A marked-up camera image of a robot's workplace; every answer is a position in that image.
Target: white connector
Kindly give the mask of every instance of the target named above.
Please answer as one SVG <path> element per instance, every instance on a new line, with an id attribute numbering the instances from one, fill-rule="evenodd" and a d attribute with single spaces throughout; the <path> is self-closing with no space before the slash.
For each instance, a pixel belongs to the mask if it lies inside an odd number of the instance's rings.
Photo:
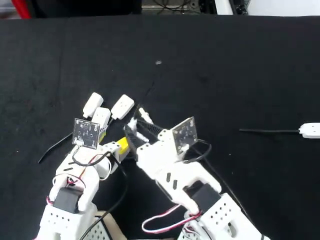
<path id="1" fill-rule="evenodd" d="M 320 122 L 311 122 L 301 125 L 299 133 L 306 139 L 320 139 Z"/>
<path id="2" fill-rule="evenodd" d="M 83 117 L 88 118 L 94 115 L 96 109 L 101 106 L 101 104 L 104 102 L 104 99 L 102 96 L 100 96 L 98 93 L 94 92 L 91 94 L 89 100 L 86 102 L 83 108 Z"/>
<path id="3" fill-rule="evenodd" d="M 127 113 L 133 108 L 134 105 L 135 101 L 127 95 L 123 94 L 111 109 L 111 117 L 114 120 L 123 119 L 127 115 Z"/>
<path id="4" fill-rule="evenodd" d="M 139 113 L 141 117 L 149 124 L 154 124 L 152 119 L 149 116 L 149 113 L 147 113 L 142 107 L 139 108 Z"/>
<path id="5" fill-rule="evenodd" d="M 98 107 L 94 112 L 91 122 L 100 124 L 100 129 L 103 129 L 108 125 L 110 116 L 111 112 L 109 108 Z"/>

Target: white robotic hand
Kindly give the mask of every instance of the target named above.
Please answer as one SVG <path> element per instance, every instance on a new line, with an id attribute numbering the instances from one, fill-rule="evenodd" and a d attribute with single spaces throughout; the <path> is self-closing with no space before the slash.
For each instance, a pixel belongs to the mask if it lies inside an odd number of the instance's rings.
<path id="1" fill-rule="evenodd" d="M 130 149 L 136 154 L 136 164 L 177 204 L 144 221 L 142 230 L 158 234 L 184 225 L 179 240 L 269 239 L 256 229 L 227 193 L 221 194 L 219 182 L 197 162 L 201 158 L 185 160 L 187 150 L 199 141 L 193 117 L 172 129 L 163 129 L 139 119 L 136 122 L 137 126 L 124 128 Z M 156 136 L 156 140 L 145 142 L 137 137 L 139 127 Z M 202 187 L 189 196 L 188 188 L 198 182 Z M 149 221 L 164 217 L 179 206 L 187 209 L 185 220 L 161 229 L 145 228 Z"/>

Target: white wall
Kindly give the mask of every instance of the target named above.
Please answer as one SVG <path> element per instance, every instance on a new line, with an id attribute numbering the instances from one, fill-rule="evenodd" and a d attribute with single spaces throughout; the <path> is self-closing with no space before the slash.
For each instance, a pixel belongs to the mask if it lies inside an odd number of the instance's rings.
<path id="1" fill-rule="evenodd" d="M 250 0 L 249 15 L 320 16 L 320 0 Z"/>

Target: black cloth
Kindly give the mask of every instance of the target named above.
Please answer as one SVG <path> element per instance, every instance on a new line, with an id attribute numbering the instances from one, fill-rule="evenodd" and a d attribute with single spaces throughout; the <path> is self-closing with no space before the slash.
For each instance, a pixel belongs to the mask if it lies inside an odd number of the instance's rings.
<path id="1" fill-rule="evenodd" d="M 319 17 L 209 15 L 0 21 L 0 239 L 36 236 L 72 145 L 37 161 L 72 131 L 92 92 L 106 107 L 127 94 L 164 128 L 194 116 L 199 138 L 213 145 L 211 164 L 261 232 L 318 239 L 319 140 L 238 129 L 320 122 L 319 25 Z M 115 121 L 105 141 L 121 138 L 127 120 Z M 123 165 L 129 191 L 114 218 L 130 239 L 155 238 L 141 231 L 142 221 L 173 204 L 133 161 Z M 110 207 L 124 184 L 119 171 L 103 182 L 98 208 Z"/>

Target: robotic hand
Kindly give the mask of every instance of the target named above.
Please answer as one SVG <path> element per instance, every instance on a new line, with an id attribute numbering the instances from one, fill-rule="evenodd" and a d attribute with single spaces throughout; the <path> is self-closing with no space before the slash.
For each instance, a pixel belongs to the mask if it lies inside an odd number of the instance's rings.
<path id="1" fill-rule="evenodd" d="M 102 102 L 102 97 L 93 93 L 83 108 L 83 116 L 92 117 L 92 121 L 75 119 L 72 142 L 76 146 L 55 172 L 36 240 L 111 239 L 100 221 L 103 216 L 95 221 L 97 207 L 92 200 L 99 182 L 106 180 L 118 166 L 122 169 L 120 163 L 129 148 L 125 138 L 99 143 L 111 121 L 122 119 L 134 102 L 123 95 L 111 111 L 100 107 Z"/>
<path id="2" fill-rule="evenodd" d="M 177 205 L 144 221 L 142 230 L 158 234 L 183 225 L 178 240 L 269 240 L 248 220 L 228 193 L 221 193 L 219 182 L 198 162 L 209 153 L 210 144 L 207 143 L 209 149 L 202 156 L 185 159 L 186 152 L 193 144 L 206 143 L 197 138 L 193 117 L 171 129 L 161 128 L 143 119 L 131 119 L 124 127 L 130 150 L 136 155 L 137 166 L 155 180 Z M 155 137 L 155 141 L 151 142 L 141 130 Z M 189 195 L 188 189 L 199 182 L 202 187 Z M 183 221 L 156 230 L 145 228 L 149 221 L 164 217 L 179 206 L 187 209 Z"/>

